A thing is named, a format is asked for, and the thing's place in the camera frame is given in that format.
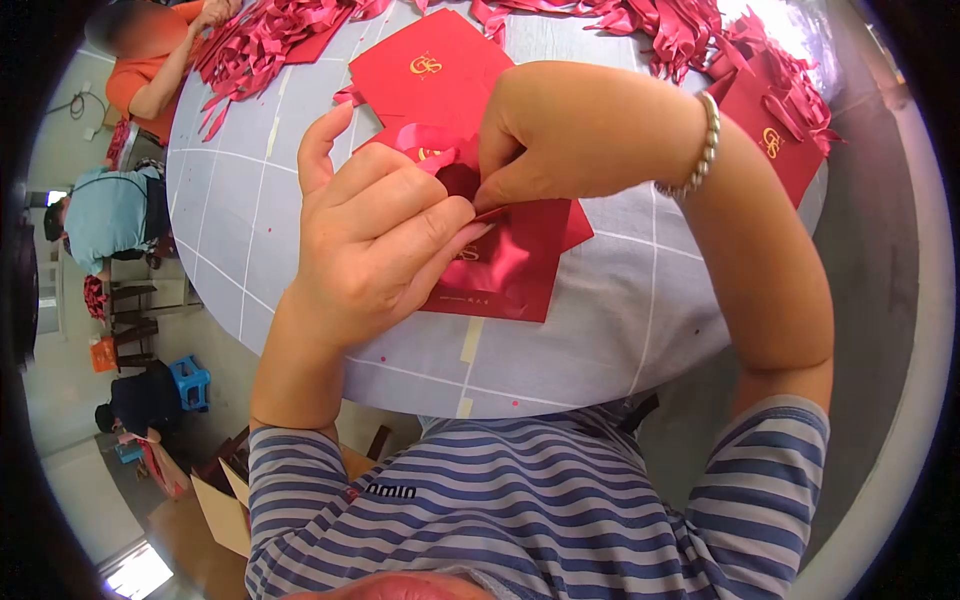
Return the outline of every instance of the silver bracelet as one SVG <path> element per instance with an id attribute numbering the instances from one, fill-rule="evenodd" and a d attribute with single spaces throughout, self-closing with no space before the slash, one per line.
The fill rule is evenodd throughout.
<path id="1" fill-rule="evenodd" d="M 686 180 L 683 187 L 654 181 L 654 186 L 658 192 L 664 196 L 670 196 L 678 203 L 683 202 L 687 194 L 697 191 L 700 184 L 704 182 L 704 177 L 710 172 L 710 165 L 716 158 L 717 141 L 720 139 L 720 109 L 717 107 L 716 101 L 705 90 L 698 93 L 697 98 L 704 103 L 704 107 L 707 109 L 707 143 L 704 145 L 704 152 L 700 156 L 700 160 L 697 161 L 697 166 L 693 169 L 693 173 L 690 174 L 690 178 Z"/>

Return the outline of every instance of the stool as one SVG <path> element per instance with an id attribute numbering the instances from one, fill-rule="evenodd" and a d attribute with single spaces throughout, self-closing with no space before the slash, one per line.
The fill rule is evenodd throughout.
<path id="1" fill-rule="evenodd" d="M 113 449 L 116 450 L 120 462 L 124 465 L 143 458 L 143 448 L 140 447 L 140 444 L 118 444 Z"/>
<path id="2" fill-rule="evenodd" d="M 172 363 L 170 372 L 174 374 L 174 381 L 180 391 L 180 406 L 183 410 L 199 410 L 202 413 L 209 410 L 205 386 L 210 383 L 210 371 L 198 367 L 193 354 Z"/>

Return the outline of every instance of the striped shirt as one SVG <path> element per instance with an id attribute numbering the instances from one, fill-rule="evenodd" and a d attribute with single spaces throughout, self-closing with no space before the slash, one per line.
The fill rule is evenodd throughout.
<path id="1" fill-rule="evenodd" d="M 327 437 L 255 430 L 251 597 L 441 569 L 500 600 L 783 597 L 820 495 L 824 411 L 773 396 L 740 415 L 684 513 L 609 416 L 435 421 L 352 483 Z"/>

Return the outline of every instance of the masking tape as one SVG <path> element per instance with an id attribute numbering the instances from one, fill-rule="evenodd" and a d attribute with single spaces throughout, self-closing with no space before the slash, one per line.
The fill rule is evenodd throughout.
<path id="1" fill-rule="evenodd" d="M 274 128 L 270 130 L 270 137 L 267 139 L 267 158 L 274 153 L 274 140 L 276 139 L 276 128 L 280 125 L 279 115 L 274 117 Z"/>
<path id="2" fill-rule="evenodd" d="M 471 410 L 473 410 L 473 400 L 468 397 L 460 398 L 460 403 L 457 404 L 457 419 L 469 419 Z"/>
<path id="3" fill-rule="evenodd" d="M 477 345 L 480 344 L 481 331 L 483 331 L 483 317 L 470 317 L 467 336 L 464 337 L 464 348 L 460 350 L 460 360 L 473 364 L 473 359 L 477 355 Z"/>
<path id="4" fill-rule="evenodd" d="M 280 98 L 283 97 L 283 92 L 287 88 L 287 82 L 290 81 L 290 74 L 293 73 L 293 69 L 283 69 L 286 71 L 283 74 L 283 80 L 280 82 Z"/>

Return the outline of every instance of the person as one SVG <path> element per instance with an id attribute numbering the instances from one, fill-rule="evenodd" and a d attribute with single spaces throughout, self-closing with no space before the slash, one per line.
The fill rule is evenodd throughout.
<path id="1" fill-rule="evenodd" d="M 475 205 L 377 144 L 333 174 L 350 114 L 336 107 L 300 145 L 299 269 L 252 390 L 251 597 L 783 597 L 823 481 L 833 318 L 823 266 L 754 140 L 722 118 L 708 174 L 679 202 L 741 364 L 734 416 L 680 513 L 603 406 L 434 420 L 352 483 L 334 421 L 347 348 L 425 301 L 486 230 L 477 212 L 693 181 L 711 155 L 705 105 L 606 67 L 505 71 Z"/>
<path id="2" fill-rule="evenodd" d="M 172 434 L 182 416 L 177 384 L 170 369 L 158 360 L 140 374 L 114 379 L 110 383 L 110 402 L 94 411 L 100 431 L 111 433 L 123 427 L 154 444 Z"/>
<path id="3" fill-rule="evenodd" d="M 84 32 L 91 44 L 117 57 L 107 79 L 110 104 L 165 146 L 201 32 L 239 8 L 240 0 L 195 0 L 170 8 L 127 0 L 102 7 Z"/>
<path id="4" fill-rule="evenodd" d="M 123 172 L 109 171 L 111 166 L 107 158 L 83 173 L 70 195 L 47 206 L 43 216 L 47 240 L 69 240 L 77 264 L 103 281 L 110 280 L 111 256 L 146 251 L 170 233 L 166 186 L 157 167 Z"/>

